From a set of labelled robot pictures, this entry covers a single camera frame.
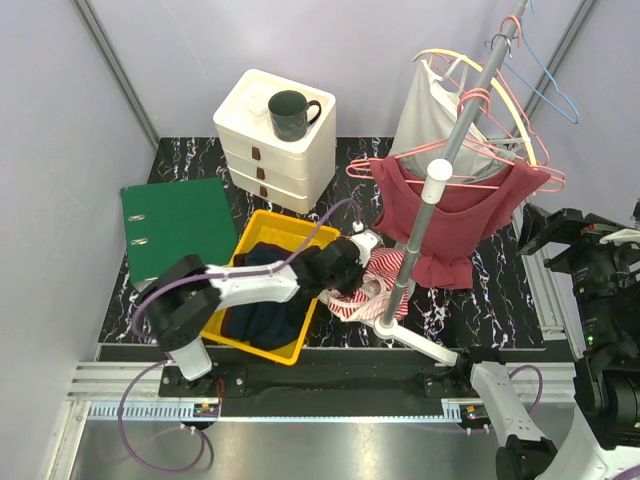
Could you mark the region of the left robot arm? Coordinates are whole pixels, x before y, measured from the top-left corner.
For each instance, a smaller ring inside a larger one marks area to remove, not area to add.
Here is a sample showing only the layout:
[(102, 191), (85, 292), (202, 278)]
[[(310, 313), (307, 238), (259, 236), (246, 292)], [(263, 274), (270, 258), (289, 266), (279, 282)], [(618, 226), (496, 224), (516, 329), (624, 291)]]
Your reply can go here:
[(190, 274), (144, 294), (132, 329), (147, 316), (151, 336), (180, 369), (181, 384), (193, 395), (206, 395), (216, 372), (200, 332), (215, 312), (244, 305), (308, 306), (324, 291), (357, 288), (376, 247), (364, 239), (364, 234), (341, 237), (325, 248), (299, 248), (261, 265), (206, 266), (199, 256), (188, 255), (174, 267), (187, 267)]

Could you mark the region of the light blue wire hanger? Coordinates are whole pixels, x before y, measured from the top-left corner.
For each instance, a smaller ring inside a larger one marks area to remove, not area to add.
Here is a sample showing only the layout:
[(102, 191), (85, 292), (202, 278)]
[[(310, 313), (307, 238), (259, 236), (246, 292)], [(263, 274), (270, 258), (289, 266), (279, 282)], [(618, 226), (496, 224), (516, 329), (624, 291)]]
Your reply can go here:
[[(583, 2), (578, 6), (577, 11), (571, 17), (569, 24), (564, 30), (558, 44), (553, 50), (551, 57), (544, 62), (533, 48), (526, 35), (526, 28), (523, 23), (523, 16), (530, 11), (535, 13), (534, 1), (517, 1), (515, 18), (506, 18), (506, 22), (513, 25), (512, 32), (505, 31), (505, 27), (500, 26), (498, 32), (490, 39), (484, 42), (484, 48), (490, 55), (493, 54), (494, 43), (497, 38), (500, 38), (504, 44), (504, 52), (501, 57), (501, 66), (506, 66), (507, 69), (530, 91), (523, 115), (531, 118), (538, 108), (544, 104), (553, 110), (560, 117), (568, 121), (572, 125), (578, 125), (580, 122), (580, 113), (569, 97), (565, 93), (556, 78), (560, 67), (566, 59), (570, 48), (577, 39), (577, 34), (580, 31), (579, 20), (583, 19), (581, 16), (584, 10)], [(535, 61), (537, 66), (541, 69), (540, 76), (535, 83), (528, 81), (523, 75), (521, 75), (511, 64), (505, 60), (505, 58), (511, 58), (513, 55), (513, 45), (523, 45), (527, 53)]]

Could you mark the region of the maroon tank top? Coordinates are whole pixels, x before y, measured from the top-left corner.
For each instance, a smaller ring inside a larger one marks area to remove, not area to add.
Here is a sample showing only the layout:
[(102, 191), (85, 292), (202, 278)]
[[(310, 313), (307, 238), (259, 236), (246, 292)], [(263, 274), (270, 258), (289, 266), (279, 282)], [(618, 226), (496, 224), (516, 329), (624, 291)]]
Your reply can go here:
[[(373, 161), (370, 167), (383, 205), (373, 228), (407, 243), (423, 186), (394, 157)], [(424, 288), (472, 288), (471, 255), (477, 245), (510, 224), (516, 207), (549, 179), (548, 173), (517, 163), (479, 188), (447, 186), (432, 214), (411, 278)]]

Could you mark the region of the navy tank top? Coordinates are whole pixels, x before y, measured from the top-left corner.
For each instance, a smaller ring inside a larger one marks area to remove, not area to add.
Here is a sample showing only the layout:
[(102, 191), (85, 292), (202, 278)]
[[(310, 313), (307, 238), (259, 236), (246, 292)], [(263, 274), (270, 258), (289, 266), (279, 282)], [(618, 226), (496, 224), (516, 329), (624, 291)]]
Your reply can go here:
[(220, 335), (261, 350), (282, 348), (299, 338), (309, 305), (319, 292), (311, 284), (285, 303), (259, 302), (229, 308)]

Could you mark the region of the red white striped tank top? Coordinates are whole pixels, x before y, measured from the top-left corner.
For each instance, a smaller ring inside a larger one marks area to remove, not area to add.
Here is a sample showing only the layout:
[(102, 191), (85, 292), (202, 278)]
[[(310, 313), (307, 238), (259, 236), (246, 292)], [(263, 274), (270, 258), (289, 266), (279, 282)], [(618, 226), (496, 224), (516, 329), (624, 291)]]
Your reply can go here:
[(375, 321), (387, 310), (404, 252), (395, 248), (373, 251), (363, 275), (363, 284), (351, 296), (337, 290), (323, 291), (319, 301), (342, 322)]

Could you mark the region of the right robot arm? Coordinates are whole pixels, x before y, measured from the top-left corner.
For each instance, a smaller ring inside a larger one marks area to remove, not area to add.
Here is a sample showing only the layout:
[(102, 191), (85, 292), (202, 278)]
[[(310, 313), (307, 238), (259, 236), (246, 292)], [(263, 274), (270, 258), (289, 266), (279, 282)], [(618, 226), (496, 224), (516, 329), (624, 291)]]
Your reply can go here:
[(466, 396), (479, 395), (498, 440), (499, 479), (636, 479), (639, 476), (639, 228), (573, 208), (528, 204), (517, 252), (549, 244), (544, 261), (566, 274), (584, 348), (561, 372), (570, 379), (572, 423), (560, 445), (534, 422), (497, 352), (454, 371)]

